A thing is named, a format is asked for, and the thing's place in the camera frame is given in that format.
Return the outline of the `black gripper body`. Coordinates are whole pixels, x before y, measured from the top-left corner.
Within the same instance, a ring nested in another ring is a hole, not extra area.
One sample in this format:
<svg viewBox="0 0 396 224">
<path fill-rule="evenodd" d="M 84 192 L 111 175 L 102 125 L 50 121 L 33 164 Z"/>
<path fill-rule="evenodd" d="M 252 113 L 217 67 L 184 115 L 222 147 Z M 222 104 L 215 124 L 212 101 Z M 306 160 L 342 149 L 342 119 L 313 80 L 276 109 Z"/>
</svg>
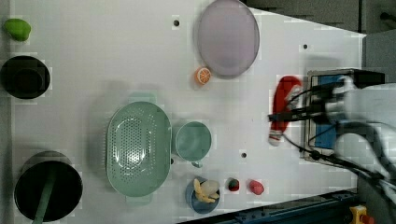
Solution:
<svg viewBox="0 0 396 224">
<path fill-rule="evenodd" d="M 315 123 L 335 123 L 346 118 L 344 85 L 340 82 L 313 86 L 307 114 Z"/>
</svg>

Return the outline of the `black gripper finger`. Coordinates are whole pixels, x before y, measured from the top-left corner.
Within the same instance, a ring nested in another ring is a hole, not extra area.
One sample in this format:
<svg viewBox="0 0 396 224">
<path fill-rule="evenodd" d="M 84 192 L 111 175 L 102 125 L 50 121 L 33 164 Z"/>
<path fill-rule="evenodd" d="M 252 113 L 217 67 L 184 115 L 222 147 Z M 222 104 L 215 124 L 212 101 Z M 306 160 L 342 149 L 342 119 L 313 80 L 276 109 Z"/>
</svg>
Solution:
<svg viewBox="0 0 396 224">
<path fill-rule="evenodd" d="M 282 112 L 282 113 L 271 114 L 268 116 L 268 119 L 270 121 L 299 121 L 299 120 L 306 120 L 307 115 L 300 113 L 292 113 L 292 112 Z"/>
<path fill-rule="evenodd" d="M 286 96 L 286 107 L 298 107 L 306 94 L 308 94 L 308 90 L 293 89 Z"/>
</svg>

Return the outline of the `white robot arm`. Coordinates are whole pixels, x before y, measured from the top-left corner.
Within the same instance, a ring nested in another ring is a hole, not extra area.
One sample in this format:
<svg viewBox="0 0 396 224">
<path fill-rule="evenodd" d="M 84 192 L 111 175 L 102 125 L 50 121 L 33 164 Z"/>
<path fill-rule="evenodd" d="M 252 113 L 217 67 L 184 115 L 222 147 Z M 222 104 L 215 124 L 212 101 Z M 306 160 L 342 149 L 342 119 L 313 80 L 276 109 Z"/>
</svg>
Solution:
<svg viewBox="0 0 396 224">
<path fill-rule="evenodd" d="M 395 85 L 381 84 L 359 89 L 351 77 L 342 76 L 334 83 L 301 88 L 296 77 L 284 77 L 276 87 L 274 112 L 268 116 L 271 123 L 270 143 L 284 135 L 290 122 L 313 120 L 326 124 L 336 131 L 338 138 L 354 134 L 365 140 L 381 165 L 379 171 L 371 171 L 337 153 L 323 154 L 315 149 L 300 147 L 314 161 L 327 161 L 348 169 L 365 179 L 385 199 L 395 202 L 395 148 L 389 136 L 380 129 L 395 131 Z"/>
</svg>

